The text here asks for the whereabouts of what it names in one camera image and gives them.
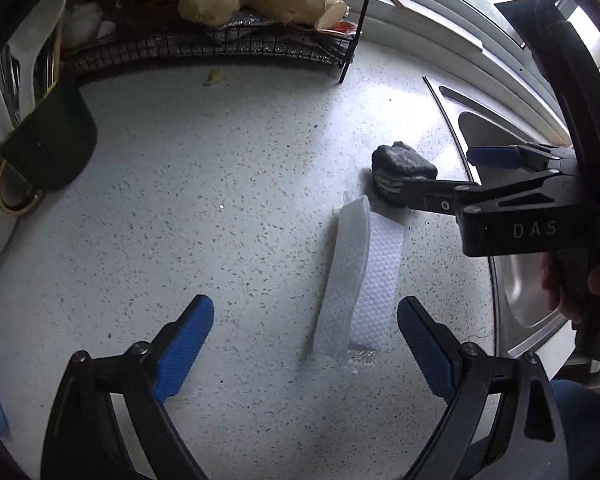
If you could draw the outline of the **person right hand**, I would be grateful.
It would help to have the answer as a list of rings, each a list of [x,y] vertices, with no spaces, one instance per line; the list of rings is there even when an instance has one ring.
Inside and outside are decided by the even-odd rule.
[[[548,295],[548,308],[580,324],[588,312],[588,297],[600,297],[600,265],[584,278],[579,268],[571,269],[565,258],[544,252],[541,260],[541,288]]]

